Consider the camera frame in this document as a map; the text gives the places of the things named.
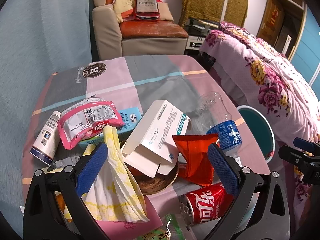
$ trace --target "logo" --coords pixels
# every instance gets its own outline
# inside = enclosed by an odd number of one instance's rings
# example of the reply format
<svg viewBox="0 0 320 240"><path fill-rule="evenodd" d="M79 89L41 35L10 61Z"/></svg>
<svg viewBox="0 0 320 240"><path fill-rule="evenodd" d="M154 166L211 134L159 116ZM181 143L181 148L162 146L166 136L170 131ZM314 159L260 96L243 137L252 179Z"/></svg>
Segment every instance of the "logo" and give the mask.
<svg viewBox="0 0 320 240"><path fill-rule="evenodd" d="M94 77L101 75L103 72L105 72L106 69L107 69L106 64L96 63L93 65L87 66L84 69L82 75L85 78L94 78Z"/></svg>
<svg viewBox="0 0 320 240"><path fill-rule="evenodd" d="M199 216L201 218L200 224L207 222L213 219L218 218L219 216L219 205L214 206L214 197L210 190L202 192L202 195L198 196L195 193L191 193L196 196L196 208L199 210Z"/></svg>
<svg viewBox="0 0 320 240"><path fill-rule="evenodd" d="M49 131L47 131L47 132L45 133L45 135L44 135L44 138L46 138L47 140L49 140L50 136L51 136L51 133L50 133Z"/></svg>
<svg viewBox="0 0 320 240"><path fill-rule="evenodd" d="M156 0L139 0L138 2L139 4L151 4L151 5L155 5L156 4Z"/></svg>
<svg viewBox="0 0 320 240"><path fill-rule="evenodd" d="M151 132L151 139L150 139L150 141L148 143L149 145L152 144L155 141L155 139L156 139L156 137L158 135L158 132L159 132L158 128L154 128L154 130Z"/></svg>
<svg viewBox="0 0 320 240"><path fill-rule="evenodd" d="M100 131L100 130L102 130L106 125L108 125L108 124L109 124L108 121L98 122L98 123L96 124L96 126L94 127L94 130L95 130L95 131Z"/></svg>
<svg viewBox="0 0 320 240"><path fill-rule="evenodd" d="M84 67L79 67L77 72L77 78L75 78L76 83L81 83L81 72L84 70Z"/></svg>
<svg viewBox="0 0 320 240"><path fill-rule="evenodd" d="M137 116L135 114L130 114L130 121L132 123L136 123L137 122Z"/></svg>

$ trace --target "pillow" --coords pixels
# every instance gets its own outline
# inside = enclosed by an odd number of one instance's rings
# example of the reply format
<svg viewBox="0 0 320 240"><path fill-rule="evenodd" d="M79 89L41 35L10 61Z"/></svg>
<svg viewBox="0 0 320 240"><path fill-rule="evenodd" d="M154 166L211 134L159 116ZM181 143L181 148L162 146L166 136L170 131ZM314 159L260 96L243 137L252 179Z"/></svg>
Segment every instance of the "pillow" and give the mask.
<svg viewBox="0 0 320 240"><path fill-rule="evenodd" d="M159 20L173 21L173 17L166 2L158 2L158 9L160 13Z"/></svg>

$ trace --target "beige sofa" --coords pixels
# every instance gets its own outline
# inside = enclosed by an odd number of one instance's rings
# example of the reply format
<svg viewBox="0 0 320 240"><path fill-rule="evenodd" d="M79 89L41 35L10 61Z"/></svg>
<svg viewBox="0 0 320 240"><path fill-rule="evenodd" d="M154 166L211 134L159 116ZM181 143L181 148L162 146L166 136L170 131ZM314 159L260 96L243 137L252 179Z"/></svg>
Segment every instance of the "beige sofa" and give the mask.
<svg viewBox="0 0 320 240"><path fill-rule="evenodd" d="M183 55L188 34L172 21L127 21L118 23L113 0L93 0L95 39L100 60L122 56Z"/></svg>

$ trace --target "bottle label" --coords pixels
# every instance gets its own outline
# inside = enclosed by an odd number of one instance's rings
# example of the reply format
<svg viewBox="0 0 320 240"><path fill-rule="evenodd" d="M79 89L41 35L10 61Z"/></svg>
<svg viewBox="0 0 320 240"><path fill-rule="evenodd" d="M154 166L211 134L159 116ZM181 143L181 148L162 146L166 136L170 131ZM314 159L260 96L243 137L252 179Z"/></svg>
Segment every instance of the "bottle label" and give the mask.
<svg viewBox="0 0 320 240"><path fill-rule="evenodd" d="M137 12L158 12L157 0L137 0Z"/></svg>
<svg viewBox="0 0 320 240"><path fill-rule="evenodd" d="M222 151L231 150L242 144L239 130L236 123L232 120L217 124L207 131L207 134L211 133L218 133L220 149Z"/></svg>

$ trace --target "wooden bowl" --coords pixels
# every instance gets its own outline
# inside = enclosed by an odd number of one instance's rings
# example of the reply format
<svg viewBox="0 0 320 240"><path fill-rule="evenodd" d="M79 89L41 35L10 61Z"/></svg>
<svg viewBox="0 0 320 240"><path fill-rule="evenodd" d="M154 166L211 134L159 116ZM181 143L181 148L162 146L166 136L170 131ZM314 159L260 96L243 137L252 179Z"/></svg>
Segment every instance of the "wooden bowl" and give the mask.
<svg viewBox="0 0 320 240"><path fill-rule="evenodd" d="M143 195L156 194L169 187L175 181L179 171L179 162L177 162L176 166L169 172L168 175L157 173L154 178L150 178L130 165L126 165L136 179Z"/></svg>

